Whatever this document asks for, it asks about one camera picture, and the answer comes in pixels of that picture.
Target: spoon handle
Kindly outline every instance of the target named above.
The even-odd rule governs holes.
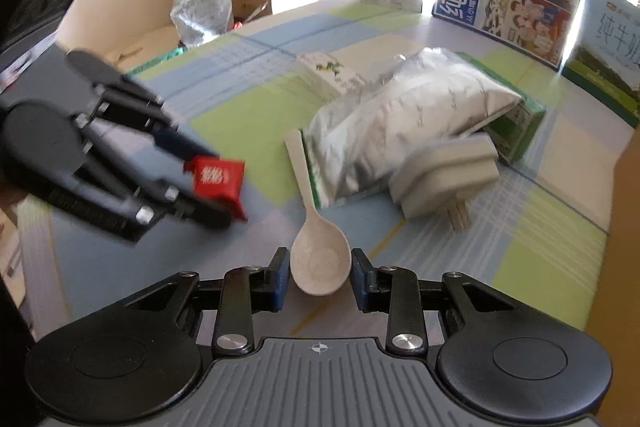
[[[314,194],[311,191],[311,181],[309,181],[309,171],[306,169],[305,149],[302,145],[302,134],[297,129],[287,133],[284,144],[289,152],[293,174],[296,175],[300,195],[305,204],[305,210],[309,214],[316,213],[314,204]]]

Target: white power adapter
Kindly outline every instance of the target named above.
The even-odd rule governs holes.
[[[406,219],[444,209],[456,231],[466,229],[470,220],[465,202],[500,178],[497,158],[485,133],[430,143],[391,176],[391,198]]]

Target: plastic bag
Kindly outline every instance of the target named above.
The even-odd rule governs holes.
[[[228,32],[233,26],[231,0],[174,0],[171,20],[188,48]]]
[[[426,143],[475,132],[519,101],[457,55],[423,49],[320,108],[305,129],[321,206],[386,186]]]

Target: tissue box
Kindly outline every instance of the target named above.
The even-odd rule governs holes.
[[[482,62],[463,52],[459,52],[458,55],[497,82],[513,89],[522,97],[516,107],[484,128],[484,131],[494,142],[500,157],[509,164],[515,163],[522,158],[529,148],[545,116],[545,108],[540,102],[513,86],[508,80],[501,77],[494,70],[487,68]]]

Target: black circular pad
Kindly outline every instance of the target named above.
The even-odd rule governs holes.
[[[187,393],[201,365],[194,340],[162,313],[113,305],[40,340],[25,371],[53,416],[93,425],[159,412]]]
[[[19,162],[75,172],[84,162],[81,137],[68,118],[45,105],[23,103],[9,111],[2,141]]]
[[[494,362],[512,377],[544,380],[554,377],[564,369],[566,355],[561,347],[552,342],[517,337],[495,347]]]
[[[130,337],[95,337],[76,347],[71,354],[74,367],[94,378],[124,377],[146,359],[143,344]]]
[[[591,337],[530,308],[472,318],[436,363],[463,403],[517,424],[561,422],[598,406],[611,363]]]

